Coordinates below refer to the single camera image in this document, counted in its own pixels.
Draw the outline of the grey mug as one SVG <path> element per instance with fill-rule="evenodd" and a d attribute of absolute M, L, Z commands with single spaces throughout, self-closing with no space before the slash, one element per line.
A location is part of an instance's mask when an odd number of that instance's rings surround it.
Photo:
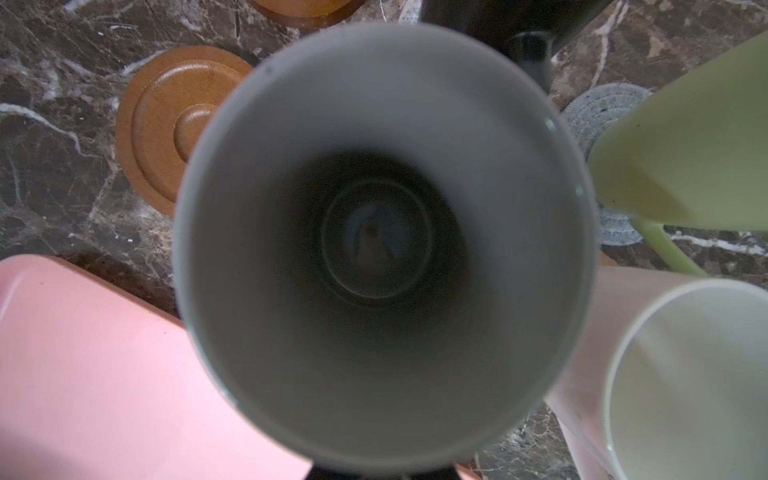
<path fill-rule="evenodd" d="M 183 174 L 172 267 L 219 392 L 312 479 L 454 479 L 571 358 L 597 270 L 582 152 L 518 65 L 348 24 L 253 69 Z"/>

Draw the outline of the green mug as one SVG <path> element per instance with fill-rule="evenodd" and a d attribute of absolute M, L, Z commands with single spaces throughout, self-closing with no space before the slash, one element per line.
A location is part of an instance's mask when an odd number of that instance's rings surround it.
<path fill-rule="evenodd" d="M 667 225 L 766 231 L 767 35 L 642 101 L 598 138 L 588 168 L 597 200 L 677 272 L 705 273 Z"/>

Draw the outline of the white mug pink handle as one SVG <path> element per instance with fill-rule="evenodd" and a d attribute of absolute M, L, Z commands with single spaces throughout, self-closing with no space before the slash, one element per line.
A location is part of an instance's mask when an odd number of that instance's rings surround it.
<path fill-rule="evenodd" d="M 612 479 L 763 479 L 767 293 L 604 266 L 546 402 Z"/>

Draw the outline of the dark wooden coaster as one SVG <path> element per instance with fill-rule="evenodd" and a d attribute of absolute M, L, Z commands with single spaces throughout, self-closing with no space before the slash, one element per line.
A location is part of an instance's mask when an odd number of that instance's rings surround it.
<path fill-rule="evenodd" d="M 287 27 L 315 30 L 353 15 L 364 0 L 250 0 L 265 17 Z"/>

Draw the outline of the blue-grey woven coaster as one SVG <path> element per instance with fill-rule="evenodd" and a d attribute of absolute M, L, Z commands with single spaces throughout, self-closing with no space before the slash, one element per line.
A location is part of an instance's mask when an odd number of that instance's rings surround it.
<path fill-rule="evenodd" d="M 610 125 L 651 95 L 649 89 L 638 85 L 609 83 L 586 91 L 567 105 L 562 115 L 585 159 L 588 159 L 593 145 Z M 643 240 L 625 214 L 602 204 L 598 205 L 598 211 L 602 245 L 623 247 Z"/>

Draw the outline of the white woven coaster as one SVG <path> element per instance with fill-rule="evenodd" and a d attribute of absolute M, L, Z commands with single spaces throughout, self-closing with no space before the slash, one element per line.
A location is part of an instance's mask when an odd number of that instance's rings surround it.
<path fill-rule="evenodd" d="M 417 23 L 420 17 L 421 6 L 422 0 L 406 0 L 398 21 L 407 24 Z"/>

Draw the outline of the pink tray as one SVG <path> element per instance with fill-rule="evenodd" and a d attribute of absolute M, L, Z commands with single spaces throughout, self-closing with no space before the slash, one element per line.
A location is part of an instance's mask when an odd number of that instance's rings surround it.
<path fill-rule="evenodd" d="M 181 323 L 58 258 L 1 263 L 5 479 L 301 479 L 219 394 Z"/>

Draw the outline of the black mug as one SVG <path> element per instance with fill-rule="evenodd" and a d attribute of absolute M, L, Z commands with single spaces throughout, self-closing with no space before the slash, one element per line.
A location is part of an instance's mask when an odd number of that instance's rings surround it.
<path fill-rule="evenodd" d="M 609 0 L 433 0 L 421 4 L 419 20 L 492 47 L 548 92 L 553 56 L 609 4 Z"/>

